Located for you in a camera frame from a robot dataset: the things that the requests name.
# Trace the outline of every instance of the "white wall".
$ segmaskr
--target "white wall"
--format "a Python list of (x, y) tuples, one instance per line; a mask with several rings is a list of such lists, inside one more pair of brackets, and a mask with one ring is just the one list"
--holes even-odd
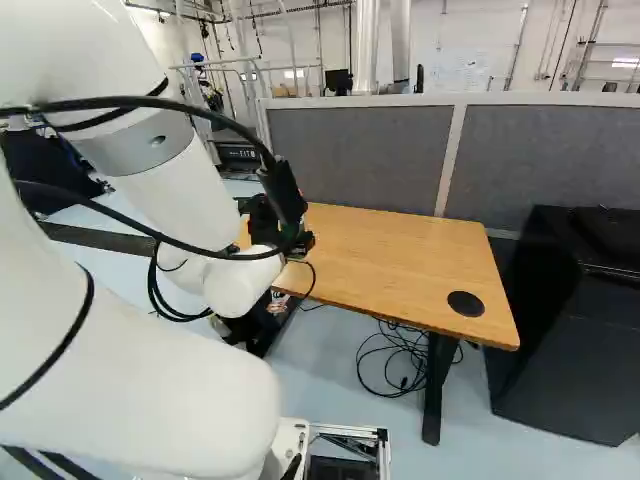
[[(389, 24), (389, 2), (382, 0), (380, 15), (379, 55), (377, 76), (381, 84), (392, 81), (391, 32)], [(518, 54), (512, 90), (549, 90), (551, 79), (536, 80), (539, 66), (542, 73), (553, 75), (556, 64), (558, 72), (553, 89), (562, 84), (561, 73), (567, 61), (579, 55), (576, 43), (580, 37), (586, 38), (591, 29), (599, 0), (577, 0), (571, 28), (567, 34), (566, 46), (558, 63), (563, 38), (567, 31), (571, 7), (574, 0), (529, 0), (523, 41)], [(425, 68), (426, 91), (485, 90), (490, 76), (492, 90), (502, 90), (509, 70), (510, 60), (517, 41), (522, 6), (526, 0), (447, 0), (447, 13), (442, 13), (442, 0), (414, 0), (412, 10), (412, 52), (411, 75), (415, 82), (418, 63)], [(253, 0), (253, 11), (274, 11), (278, 9), (275, 0)], [(285, 0), (288, 8), (308, 5), (312, 0)], [(609, 0), (599, 42), (640, 43), (640, 1)], [(248, 0), (245, 0), (245, 14), (249, 14)], [(322, 32), (322, 54), (325, 69), (348, 68), (348, 34), (346, 7), (332, 7), (320, 10)], [(157, 15), (138, 11), (134, 13), (145, 37), (160, 61), (168, 65), (180, 60), (179, 41), (175, 28), (175, 18), (164, 25), (157, 22)], [(319, 61), (317, 31), (314, 29), (314, 12), (291, 13), (297, 63), (310, 64)], [(353, 7), (353, 38), (355, 49), (355, 6)], [(187, 22), (189, 48), (204, 53), (199, 28), (196, 22)], [(256, 21), (260, 36), (263, 60), (261, 66), (284, 66), (291, 64), (289, 41), (283, 16), (266, 17)], [(255, 32), (251, 22), (247, 22), (246, 44), (249, 54), (259, 54)], [(545, 49), (545, 38), (549, 41)], [(237, 36), (233, 24), (217, 25), (220, 47), (224, 58), (239, 54)], [(218, 58), (212, 42), (208, 42), (210, 57)], [(613, 59), (615, 57), (640, 56), (640, 47), (598, 48), (594, 58)], [(615, 78), (627, 78), (632, 71), (613, 69), (610, 64), (590, 65), (586, 74)], [(241, 85), (235, 74), (228, 75), (229, 87), (238, 119), (252, 123), (248, 118)], [(301, 94), (310, 92), (317, 96), (320, 92), (319, 69), (311, 69), (305, 81), (300, 80)], [(282, 83), (293, 86), (291, 79), (285, 79), (283, 72), (271, 72), (267, 76), (270, 84)], [(600, 90), (604, 81), (587, 81), (582, 89)]]

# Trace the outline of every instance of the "desk top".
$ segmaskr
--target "desk top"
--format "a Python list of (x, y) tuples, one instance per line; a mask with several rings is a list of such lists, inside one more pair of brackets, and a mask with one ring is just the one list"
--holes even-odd
[[(309, 298), (503, 349), (520, 345), (482, 224), (317, 203), (305, 219), (316, 235)], [(301, 296), (311, 280), (307, 265), (290, 262), (273, 287)], [(456, 290), (480, 298), (484, 314), (456, 313), (447, 302)]]

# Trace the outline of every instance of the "cable bundle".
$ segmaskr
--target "cable bundle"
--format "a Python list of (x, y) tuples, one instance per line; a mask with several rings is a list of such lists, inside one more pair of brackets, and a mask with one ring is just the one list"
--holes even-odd
[[(378, 320), (378, 329), (380, 331), (367, 337), (356, 352), (356, 373), (360, 384), (362, 384), (365, 390), (369, 393), (384, 398), (399, 398), (407, 395), (408, 393), (424, 389), (427, 385), (427, 355), (429, 352), (429, 337), (427, 332), (413, 327), (400, 326), (396, 323), (387, 322), (376, 317), (373, 318)], [(413, 333), (418, 334), (418, 336), (412, 340), (405, 337), (403, 333)], [(363, 352), (362, 350), (365, 345), (377, 337), (383, 337), (390, 343), (390, 345), (373, 348), (369, 351)], [(458, 360), (454, 359), (454, 365), (460, 363), (464, 358), (460, 345), (458, 345), (458, 351), (460, 352), (460, 358)], [(387, 385), (393, 389), (390, 392), (379, 392), (368, 386), (362, 378), (362, 373), (360, 371), (362, 361), (379, 352), (387, 352), (390, 354), (384, 364), (384, 379), (387, 382)], [(415, 374), (411, 381), (409, 381), (409, 377), (405, 376), (402, 377), (400, 382), (397, 382), (389, 378), (389, 365), (394, 357), (402, 353), (410, 356), (411, 363), (415, 368)]]

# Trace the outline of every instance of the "black storage box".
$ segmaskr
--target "black storage box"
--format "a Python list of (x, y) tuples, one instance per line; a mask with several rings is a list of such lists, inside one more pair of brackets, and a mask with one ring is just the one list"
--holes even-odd
[(521, 339), (485, 349), (496, 415), (617, 446), (640, 431), (640, 212), (537, 206), (504, 275)]

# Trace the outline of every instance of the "gray cubicle partition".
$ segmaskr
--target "gray cubicle partition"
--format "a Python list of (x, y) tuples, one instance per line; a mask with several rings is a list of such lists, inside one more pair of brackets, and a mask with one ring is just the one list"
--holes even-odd
[(535, 204), (640, 209), (640, 95), (285, 99), (261, 112), (310, 200), (513, 232)]
[(519, 230), (535, 204), (640, 209), (640, 110), (468, 105), (445, 215)]
[(310, 201), (433, 215), (453, 106), (268, 110)]

